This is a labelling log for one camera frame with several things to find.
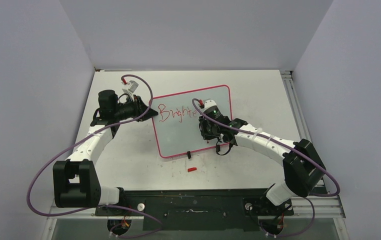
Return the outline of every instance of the gray wall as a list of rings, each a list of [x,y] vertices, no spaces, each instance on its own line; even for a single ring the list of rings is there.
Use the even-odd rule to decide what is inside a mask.
[[[93,68],[57,0],[0,1],[0,239],[39,239],[46,218],[26,205],[38,169],[73,143]],[[52,173],[32,202],[48,211]]]
[[[351,239],[381,239],[381,1],[334,0],[294,80]]]
[[[332,0],[60,0],[100,69],[293,70]]]

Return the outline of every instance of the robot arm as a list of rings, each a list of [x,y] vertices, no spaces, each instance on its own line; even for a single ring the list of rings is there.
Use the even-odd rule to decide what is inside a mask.
[[[87,135],[105,126],[140,116],[148,107],[140,96],[133,95],[137,87],[135,81],[125,84],[123,95],[127,97],[126,102],[119,102],[114,90],[101,91],[98,94],[99,108],[93,115]],[[156,115],[158,112],[150,109],[137,121],[143,122]],[[119,126],[114,126],[102,130],[79,145],[65,161],[55,162],[52,174],[55,204],[58,208],[94,208],[121,201],[123,189],[101,186],[95,170],[96,161],[105,146],[116,136],[118,129]],[[70,182],[76,177],[79,178],[79,183]]]
[[[262,128],[256,128],[242,119],[235,118],[230,120],[227,116],[222,115],[216,102],[212,99],[208,99],[205,102],[200,100],[199,105],[202,108],[202,112],[208,117],[230,127],[254,133],[247,134],[225,128],[200,116],[199,130],[204,140],[218,139],[219,141],[229,143],[230,148],[232,146],[241,146],[252,149],[276,161],[283,167],[284,180],[275,183],[266,192],[266,198],[273,205],[279,206],[294,196],[307,197],[323,177],[324,174],[311,163],[305,161],[288,148],[273,142],[272,139],[299,150],[325,168],[310,141],[306,139],[302,139],[300,142],[286,140],[263,132]]]

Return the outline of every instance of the tabletop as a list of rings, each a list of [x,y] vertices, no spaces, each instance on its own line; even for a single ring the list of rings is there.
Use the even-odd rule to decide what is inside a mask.
[[[285,87],[278,70],[219,71],[101,71],[90,87],[77,141],[88,132],[98,105],[98,93],[112,89],[120,95],[121,76],[137,75],[148,82],[153,96],[162,96],[217,85],[230,88],[234,118],[247,121],[263,131],[299,141],[299,133]],[[134,94],[148,103],[150,94],[138,79]],[[196,167],[196,171],[187,172]],[[158,153],[152,121],[120,126],[95,165],[102,186],[125,190],[197,190],[268,188],[284,178],[283,168],[251,149],[235,146],[225,156],[214,149],[164,159]]]

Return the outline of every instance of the purple cable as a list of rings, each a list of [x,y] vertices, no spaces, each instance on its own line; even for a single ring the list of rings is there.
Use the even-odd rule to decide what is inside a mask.
[[[36,208],[33,207],[32,205],[32,202],[30,200],[30,193],[32,192],[32,188],[33,188],[33,185],[36,183],[36,180],[38,179],[38,177],[42,174],[42,172],[53,162],[55,161],[57,158],[59,158],[61,155],[63,155],[64,153],[72,150],[74,147],[84,143],[86,140],[92,138],[95,134],[97,133],[100,133],[102,132],[103,130],[105,129],[109,129],[111,127],[115,127],[115,126],[120,126],[122,124],[128,124],[128,123],[131,123],[133,121],[136,121],[138,119],[140,119],[141,117],[143,117],[145,114],[147,114],[147,112],[150,110],[151,108],[151,105],[152,105],[152,100],[154,98],[153,94],[152,94],[152,89],[151,87],[149,86],[149,84],[143,80],[141,77],[139,76],[136,76],[136,75],[133,75],[133,74],[126,74],[124,76],[121,77],[121,79],[123,80],[124,78],[126,77],[134,77],[134,78],[137,78],[139,80],[141,80],[147,87],[148,87],[148,90],[149,90],[149,93],[150,93],[150,100],[149,100],[149,103],[148,103],[148,108],[141,114],[139,115],[138,117],[135,117],[131,120],[127,120],[127,121],[122,121],[122,122],[117,122],[117,123],[113,123],[113,124],[110,124],[110,125],[107,125],[99,130],[96,130],[94,133],[92,134],[89,134],[88,136],[86,136],[85,138],[83,138],[82,140],[78,141],[77,143],[67,147],[66,149],[64,149],[63,151],[61,151],[60,153],[58,153],[57,155],[55,155],[53,158],[51,158],[51,160],[49,160],[47,163],[45,163],[45,165],[43,165],[43,167],[37,172],[37,174],[34,176],[33,180],[31,180],[31,183],[30,185],[28,186],[28,190],[27,190],[27,197],[26,197],[26,200],[27,200],[27,206],[30,210],[32,210],[35,214],[37,215],[40,215],[40,216],[44,216],[44,217],[58,217],[58,216],[64,216],[64,215],[67,215],[67,214],[73,214],[73,213],[77,213],[77,212],[80,212],[80,211],[83,211],[83,210],[86,210],[86,209],[89,209],[90,207],[85,207],[85,208],[80,208],[80,209],[76,209],[76,210],[72,210],[72,211],[67,211],[67,212],[62,212],[62,213],[44,213],[44,212],[41,212],[41,211],[38,211]]]
[[[151,215],[149,215],[149,214],[147,214],[147,213],[144,213],[144,212],[141,212],[141,211],[132,209],[132,208],[128,208],[128,207],[124,207],[124,206],[117,206],[117,205],[106,205],[106,207],[108,207],[108,208],[115,208],[115,209],[123,209],[123,210],[131,211],[131,212],[134,212],[134,213],[143,215],[143,216],[145,216],[145,217],[148,217],[148,218],[154,220],[155,222],[161,224],[161,226],[163,225],[163,223],[162,223],[159,219],[155,218],[154,216],[151,216]],[[119,224],[117,224],[117,225],[111,227],[111,229],[109,230],[109,231],[110,231],[110,234],[113,232],[114,229],[116,229],[116,227],[118,227],[118,226],[120,226],[120,225],[121,225],[121,223],[119,223]],[[149,234],[156,233],[156,232],[160,231],[161,229],[162,229],[162,228],[160,227],[160,228],[157,228],[157,229],[155,229],[155,230],[152,230],[152,231],[149,231],[149,232],[144,232],[144,233],[141,233],[141,234],[138,234],[138,235],[133,235],[133,236],[121,236],[121,235],[119,235],[118,237],[119,237],[120,239],[135,239],[135,238],[139,238],[139,237],[143,237],[143,236],[146,236],[146,235],[149,235]]]
[[[313,204],[313,202],[312,202],[310,199],[308,199],[308,198],[306,198],[306,197],[304,197],[304,199],[307,200],[307,201],[311,204],[311,208],[312,208],[312,218],[311,218],[310,223],[309,223],[304,229],[302,229],[301,231],[297,231],[297,232],[289,233],[289,234],[284,234],[284,235],[276,235],[276,238],[287,238],[287,237],[293,237],[293,236],[300,235],[300,234],[304,233],[305,231],[307,231],[307,230],[313,225],[313,223],[314,223],[314,217],[315,217],[315,215],[316,215],[316,213],[315,213],[315,211],[314,211],[314,204]]]
[[[238,129],[238,128],[235,128],[235,127],[231,127],[231,126],[228,126],[226,124],[223,124],[219,121],[216,121],[214,119],[212,119],[211,117],[207,116],[205,113],[203,113],[200,108],[195,105],[195,101],[199,101],[198,99],[194,98],[192,99],[192,105],[193,107],[202,115],[204,116],[204,118],[210,120],[211,122],[215,123],[215,124],[218,124],[224,128],[227,128],[227,129],[231,129],[231,130],[234,130],[234,131],[238,131],[238,132],[241,132],[241,133],[244,133],[244,134],[250,134],[250,135],[254,135],[255,132],[250,132],[250,131],[246,131],[246,130],[241,130],[241,129]],[[335,184],[335,187],[336,187],[336,192],[334,193],[328,193],[328,194],[319,194],[319,193],[312,193],[311,195],[312,196],[317,196],[317,197],[334,197],[334,196],[337,196],[339,195],[339,193],[341,192],[341,187],[339,186],[339,183],[338,181],[328,172],[326,171],[326,169],[324,169],[322,166],[320,166],[319,164],[317,164],[315,161],[313,161],[311,158],[309,158],[307,155],[305,155],[304,153],[296,150],[295,148],[291,147],[291,146],[288,146],[284,143],[281,143],[280,141],[276,140],[276,139],[273,139],[273,138],[270,138],[264,134],[261,134],[261,133],[257,133],[257,136],[260,136],[262,138],[265,138],[265,139],[269,139],[270,141],[272,141],[273,143],[276,143],[284,148],[287,148],[289,150],[291,150],[292,152],[300,155],[302,158],[304,158],[305,160],[309,161],[312,165],[314,165],[314,167],[316,167],[317,169],[319,169],[322,173],[324,173],[326,176],[328,176],[330,178],[330,180],[332,180],[332,182]]]

